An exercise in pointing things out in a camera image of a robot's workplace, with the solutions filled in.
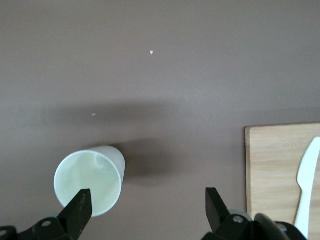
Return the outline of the wooden cutting board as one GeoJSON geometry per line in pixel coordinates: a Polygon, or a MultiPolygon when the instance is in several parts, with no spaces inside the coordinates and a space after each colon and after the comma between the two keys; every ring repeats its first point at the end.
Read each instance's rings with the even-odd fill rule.
{"type": "Polygon", "coordinates": [[[301,195],[299,165],[319,123],[252,126],[245,129],[246,205],[254,217],[293,224],[301,195]]]}

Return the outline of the white plastic cup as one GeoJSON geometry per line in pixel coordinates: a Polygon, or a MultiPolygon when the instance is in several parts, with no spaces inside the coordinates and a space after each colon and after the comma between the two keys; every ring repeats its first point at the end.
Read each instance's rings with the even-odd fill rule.
{"type": "Polygon", "coordinates": [[[54,191],[66,207],[82,189],[91,192],[92,216],[110,211],[118,202],[126,169],[123,154],[113,146],[100,146],[65,157],[54,175],[54,191]]]}

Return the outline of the white plastic knife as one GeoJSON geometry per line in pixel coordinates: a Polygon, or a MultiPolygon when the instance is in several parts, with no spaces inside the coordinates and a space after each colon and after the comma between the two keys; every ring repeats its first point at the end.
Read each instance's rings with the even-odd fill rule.
{"type": "Polygon", "coordinates": [[[308,145],[300,162],[296,177],[300,188],[300,198],[294,226],[306,239],[309,236],[311,200],[319,155],[320,136],[317,136],[308,145]]]}

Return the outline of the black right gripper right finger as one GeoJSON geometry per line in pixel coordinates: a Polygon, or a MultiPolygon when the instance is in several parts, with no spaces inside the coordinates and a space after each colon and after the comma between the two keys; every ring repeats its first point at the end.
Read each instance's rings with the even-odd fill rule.
{"type": "Polygon", "coordinates": [[[252,218],[240,210],[228,210],[218,190],[205,189],[205,212],[211,232],[203,240],[252,240],[252,218]]]}

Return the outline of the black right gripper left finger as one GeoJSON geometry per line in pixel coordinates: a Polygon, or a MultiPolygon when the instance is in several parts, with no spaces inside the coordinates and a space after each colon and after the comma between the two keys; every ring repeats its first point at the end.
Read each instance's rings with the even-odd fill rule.
{"type": "Polygon", "coordinates": [[[80,190],[57,217],[40,220],[17,235],[17,240],[79,240],[92,217],[89,189],[80,190]]]}

